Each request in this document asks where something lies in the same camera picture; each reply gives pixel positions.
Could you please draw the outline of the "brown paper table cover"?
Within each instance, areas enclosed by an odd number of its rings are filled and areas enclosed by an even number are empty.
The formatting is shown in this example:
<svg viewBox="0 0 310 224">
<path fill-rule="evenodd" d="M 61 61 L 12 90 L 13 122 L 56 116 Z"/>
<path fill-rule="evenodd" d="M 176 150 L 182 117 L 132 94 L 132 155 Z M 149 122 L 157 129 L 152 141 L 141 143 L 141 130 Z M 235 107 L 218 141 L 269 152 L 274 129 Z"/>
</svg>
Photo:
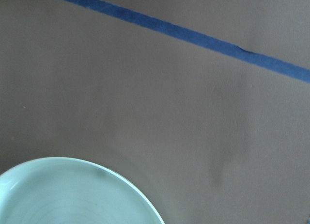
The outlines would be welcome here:
<svg viewBox="0 0 310 224">
<path fill-rule="evenodd" d="M 63 0 L 0 0 L 0 170 L 63 156 L 168 224 L 304 224 L 310 85 Z"/>
</svg>

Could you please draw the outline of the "light green plate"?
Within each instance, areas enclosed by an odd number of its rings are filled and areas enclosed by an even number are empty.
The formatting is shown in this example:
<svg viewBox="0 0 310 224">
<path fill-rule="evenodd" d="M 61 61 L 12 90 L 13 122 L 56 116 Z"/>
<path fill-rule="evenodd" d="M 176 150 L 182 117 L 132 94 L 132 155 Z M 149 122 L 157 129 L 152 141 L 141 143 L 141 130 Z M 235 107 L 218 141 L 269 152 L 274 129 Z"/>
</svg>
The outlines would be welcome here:
<svg viewBox="0 0 310 224">
<path fill-rule="evenodd" d="M 161 224 L 162 217 L 129 180 L 98 164 L 49 157 L 0 176 L 3 224 Z"/>
</svg>

